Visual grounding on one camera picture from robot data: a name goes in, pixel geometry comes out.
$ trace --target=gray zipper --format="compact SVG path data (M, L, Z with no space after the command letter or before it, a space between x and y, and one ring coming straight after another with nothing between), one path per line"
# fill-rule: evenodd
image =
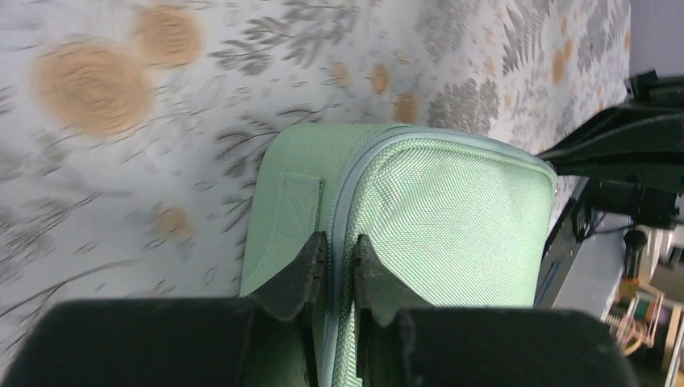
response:
M383 149L398 141L415 138L438 139L486 149L528 163L537 164L542 168L549 169L549 172L553 171L546 162L509 144L447 129L420 127L394 129L391 127L388 128L388 132L380 134L366 144L357 154L357 157L355 158L356 162L350 163L341 175L343 178L340 187L338 187L336 198L333 200L332 218L328 225L328 230L330 230L330 235L328 236L330 258L328 260L327 278L328 284L330 284L328 290L330 292L330 298L328 299L325 313L323 361L320 373L320 383L323 387L332 387L332 374L335 365L337 335L340 330L340 311L342 308L344 245L346 242L352 200L357 189L357 184L366 167L368 167L373 158L378 153L382 152Z

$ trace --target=tablecloth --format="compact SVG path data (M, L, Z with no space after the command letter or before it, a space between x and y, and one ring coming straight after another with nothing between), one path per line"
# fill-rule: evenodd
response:
M551 146L624 99L629 17L628 0L1 0L0 368L65 299L235 295L257 169L292 124Z

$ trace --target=mint green fabric bag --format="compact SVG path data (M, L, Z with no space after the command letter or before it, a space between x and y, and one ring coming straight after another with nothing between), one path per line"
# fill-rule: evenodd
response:
M532 307L556 179L518 148L458 131L290 127L261 165L240 295L287 266L312 232L326 231L319 380L360 386L349 259L357 236L369 235L382 263L435 306ZM280 370L251 385L306 385L292 371L302 370L301 348L279 355Z

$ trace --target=patterned fabric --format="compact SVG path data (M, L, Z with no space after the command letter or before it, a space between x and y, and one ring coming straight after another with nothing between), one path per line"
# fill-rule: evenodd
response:
M549 147L624 99L629 12L0 1L2 368L66 298L236 294L256 172L284 127L394 121Z

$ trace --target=gray wall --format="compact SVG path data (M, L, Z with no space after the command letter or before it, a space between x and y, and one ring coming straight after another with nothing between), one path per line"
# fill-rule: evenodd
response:
M630 73L684 73L684 0L632 0L631 35Z

